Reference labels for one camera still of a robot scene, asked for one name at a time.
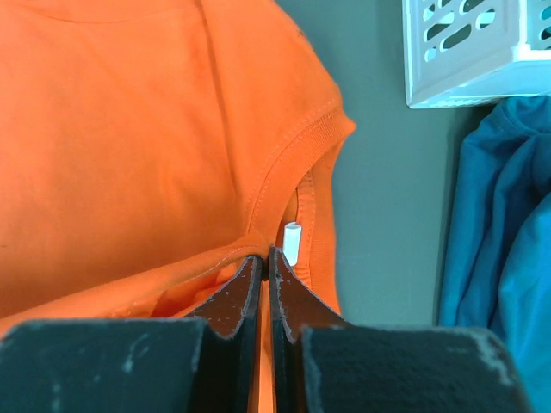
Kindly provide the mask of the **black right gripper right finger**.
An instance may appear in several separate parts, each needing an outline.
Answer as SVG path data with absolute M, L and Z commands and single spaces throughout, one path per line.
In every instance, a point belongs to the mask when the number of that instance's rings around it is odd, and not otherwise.
M 279 412 L 530 412 L 500 340 L 479 328 L 361 327 L 269 253 Z

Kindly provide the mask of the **orange t-shirt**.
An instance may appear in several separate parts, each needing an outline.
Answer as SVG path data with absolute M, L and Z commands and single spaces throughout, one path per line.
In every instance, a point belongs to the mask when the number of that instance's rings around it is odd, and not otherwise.
M 332 171 L 354 123 L 274 1 L 1 4 L 1 342 L 40 320 L 187 317 L 272 249 L 338 314 Z

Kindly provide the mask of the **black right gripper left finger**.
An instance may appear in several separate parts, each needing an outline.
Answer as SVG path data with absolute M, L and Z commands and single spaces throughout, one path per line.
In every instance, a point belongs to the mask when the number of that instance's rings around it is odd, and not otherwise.
M 187 317 L 40 320 L 1 342 L 4 412 L 251 412 L 263 262 Z

